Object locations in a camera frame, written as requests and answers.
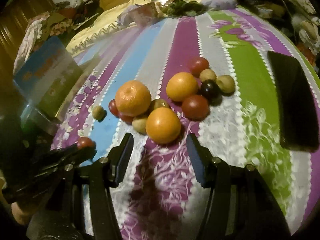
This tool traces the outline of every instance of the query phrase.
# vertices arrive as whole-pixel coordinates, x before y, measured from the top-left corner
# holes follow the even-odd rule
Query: dark purple fruit
[[[216,105],[221,102],[222,97],[220,88],[213,80],[209,79],[202,82],[200,93],[211,105]]]

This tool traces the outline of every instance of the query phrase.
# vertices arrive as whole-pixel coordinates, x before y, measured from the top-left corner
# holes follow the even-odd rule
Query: smartphone
[[[280,119],[280,145],[289,150],[315,152],[319,125],[314,98],[300,62],[268,51],[275,78]]]

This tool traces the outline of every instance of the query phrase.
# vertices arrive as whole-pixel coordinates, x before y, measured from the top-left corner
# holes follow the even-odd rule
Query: green stripe
[[[209,12],[213,20],[233,18],[220,13]],[[236,41],[229,54],[233,61],[246,127],[248,162],[257,158],[258,169],[276,197],[283,213],[286,213],[288,197],[291,195],[291,161],[289,151],[279,144],[279,112],[276,88],[257,49],[225,31],[235,28],[227,25],[219,29],[224,42]]]

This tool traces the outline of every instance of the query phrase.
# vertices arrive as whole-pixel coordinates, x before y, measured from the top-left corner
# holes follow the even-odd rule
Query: white cloth
[[[18,72],[18,70],[23,66],[23,64],[30,57],[33,46],[36,43],[36,39],[40,38],[42,34],[41,22],[44,21],[47,17],[42,17],[39,20],[34,21],[26,31],[23,41],[20,44],[17,57],[14,61],[13,74]]]

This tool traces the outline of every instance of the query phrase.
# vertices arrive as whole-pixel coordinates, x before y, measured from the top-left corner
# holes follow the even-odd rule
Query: black rectangular object
[[[314,99],[300,62],[268,51],[275,78],[280,118],[280,145],[314,152],[319,148],[319,126]]]

